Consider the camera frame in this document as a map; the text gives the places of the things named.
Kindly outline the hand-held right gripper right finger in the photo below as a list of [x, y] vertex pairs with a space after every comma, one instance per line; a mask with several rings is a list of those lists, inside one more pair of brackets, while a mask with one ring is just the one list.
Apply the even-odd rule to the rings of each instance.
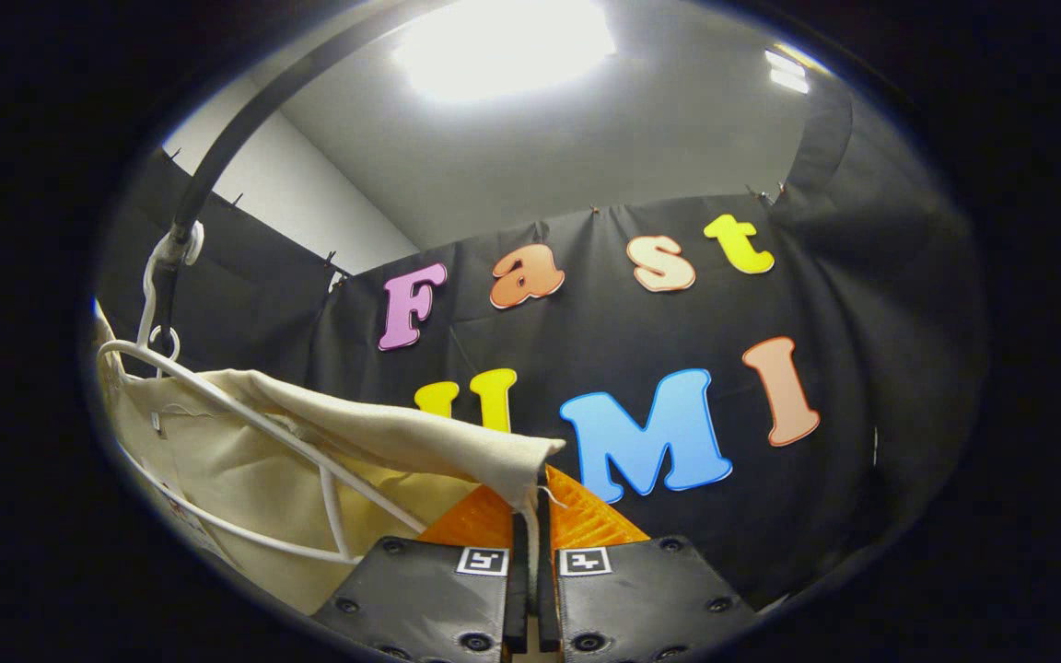
[[535, 595], [547, 662], [711, 662], [761, 620], [683, 536], [649, 538], [544, 467]]

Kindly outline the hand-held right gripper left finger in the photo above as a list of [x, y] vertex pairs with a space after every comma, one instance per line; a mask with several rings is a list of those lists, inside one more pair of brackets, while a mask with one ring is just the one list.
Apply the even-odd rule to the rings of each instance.
[[479, 486], [420, 536], [379, 538], [312, 618], [399, 662], [510, 662], [529, 598], [525, 519]]

